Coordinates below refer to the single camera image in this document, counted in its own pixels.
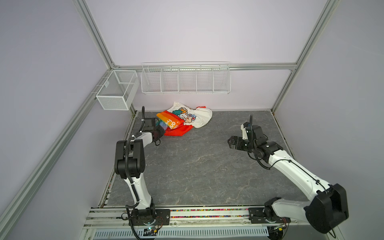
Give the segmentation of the colourful rainbow kids jacket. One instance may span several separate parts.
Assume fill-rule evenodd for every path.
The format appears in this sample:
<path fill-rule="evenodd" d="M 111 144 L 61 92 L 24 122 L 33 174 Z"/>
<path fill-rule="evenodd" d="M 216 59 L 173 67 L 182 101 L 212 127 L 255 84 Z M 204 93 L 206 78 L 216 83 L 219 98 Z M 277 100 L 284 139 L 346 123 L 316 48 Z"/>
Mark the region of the colourful rainbow kids jacket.
<path fill-rule="evenodd" d="M 165 136 L 181 137 L 193 128 L 204 127 L 213 116 L 212 110 L 206 107 L 192 109 L 179 102 L 174 102 L 168 110 L 157 113 Z"/>

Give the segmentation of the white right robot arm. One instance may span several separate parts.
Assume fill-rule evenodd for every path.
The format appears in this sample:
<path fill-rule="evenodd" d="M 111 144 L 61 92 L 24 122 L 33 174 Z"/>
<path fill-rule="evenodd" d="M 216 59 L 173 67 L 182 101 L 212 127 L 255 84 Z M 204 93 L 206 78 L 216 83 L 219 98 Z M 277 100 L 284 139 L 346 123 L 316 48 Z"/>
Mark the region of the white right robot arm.
<path fill-rule="evenodd" d="M 260 126 L 251 121 L 241 125 L 242 136 L 228 139 L 231 149 L 247 152 L 263 169 L 279 170 L 307 197 L 290 201 L 274 197 L 264 204 L 259 214 L 269 223 L 278 219 L 295 219 L 309 223 L 322 234 L 331 232 L 349 218 L 347 192 L 339 184 L 330 184 L 299 164 L 282 146 L 270 142 Z"/>

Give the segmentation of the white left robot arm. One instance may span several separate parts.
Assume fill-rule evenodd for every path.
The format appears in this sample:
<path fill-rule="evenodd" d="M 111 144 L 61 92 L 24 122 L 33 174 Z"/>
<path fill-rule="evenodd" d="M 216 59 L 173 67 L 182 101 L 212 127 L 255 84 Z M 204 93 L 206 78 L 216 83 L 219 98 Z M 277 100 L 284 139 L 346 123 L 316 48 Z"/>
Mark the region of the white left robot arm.
<path fill-rule="evenodd" d="M 127 140 L 116 143 L 114 170 L 129 186 L 134 204 L 130 209 L 149 210 L 154 207 L 153 198 L 145 183 L 146 168 L 145 147 L 155 143 L 160 144 L 160 138 L 165 130 L 158 118 L 142 118 L 142 125 L 138 132 Z"/>

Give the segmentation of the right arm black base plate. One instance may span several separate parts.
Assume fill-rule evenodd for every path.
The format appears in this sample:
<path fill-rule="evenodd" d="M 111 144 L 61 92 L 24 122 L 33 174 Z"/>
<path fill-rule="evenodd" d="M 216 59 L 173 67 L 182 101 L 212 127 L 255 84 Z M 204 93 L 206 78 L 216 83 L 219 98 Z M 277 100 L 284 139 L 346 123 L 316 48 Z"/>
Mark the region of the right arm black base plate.
<path fill-rule="evenodd" d="M 248 208 L 249 220 L 252 224 L 288 224 L 290 218 L 278 217 L 273 210 L 265 207 Z"/>

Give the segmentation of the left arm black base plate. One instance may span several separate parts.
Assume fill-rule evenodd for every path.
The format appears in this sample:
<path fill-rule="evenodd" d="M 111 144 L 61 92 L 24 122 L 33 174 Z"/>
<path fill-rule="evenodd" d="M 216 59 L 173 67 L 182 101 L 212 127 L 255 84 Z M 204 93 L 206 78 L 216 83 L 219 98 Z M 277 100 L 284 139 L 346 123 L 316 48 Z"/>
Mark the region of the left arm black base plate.
<path fill-rule="evenodd" d="M 136 210 L 130 213 L 130 221 L 134 226 L 168 226 L 171 220 L 170 209 Z"/>

